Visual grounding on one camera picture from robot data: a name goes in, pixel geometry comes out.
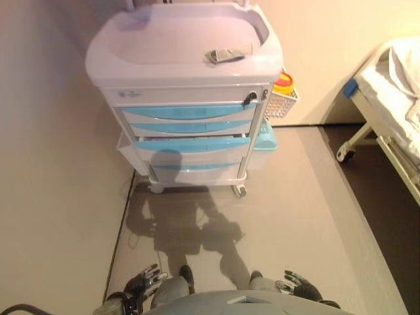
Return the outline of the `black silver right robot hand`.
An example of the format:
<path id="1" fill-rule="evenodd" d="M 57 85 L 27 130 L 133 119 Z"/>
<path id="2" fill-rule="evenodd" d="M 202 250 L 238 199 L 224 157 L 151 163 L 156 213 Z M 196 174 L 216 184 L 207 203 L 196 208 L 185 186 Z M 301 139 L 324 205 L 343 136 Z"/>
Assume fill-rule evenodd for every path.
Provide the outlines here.
<path id="1" fill-rule="evenodd" d="M 319 290 L 302 275 L 285 270 L 283 280 L 276 280 L 275 286 L 290 295 L 320 302 L 323 298 Z"/>

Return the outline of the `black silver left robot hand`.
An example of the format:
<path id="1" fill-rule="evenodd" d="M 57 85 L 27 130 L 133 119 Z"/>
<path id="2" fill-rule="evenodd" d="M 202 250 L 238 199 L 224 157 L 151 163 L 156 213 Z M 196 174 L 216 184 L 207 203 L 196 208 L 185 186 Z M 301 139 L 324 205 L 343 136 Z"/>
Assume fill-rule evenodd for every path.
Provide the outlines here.
<path id="1" fill-rule="evenodd" d="M 158 268 L 157 263 L 152 264 L 131 278 L 125 285 L 124 292 L 136 298 L 149 297 L 153 293 L 152 288 L 167 279 L 167 277 L 168 273 L 162 272 Z"/>

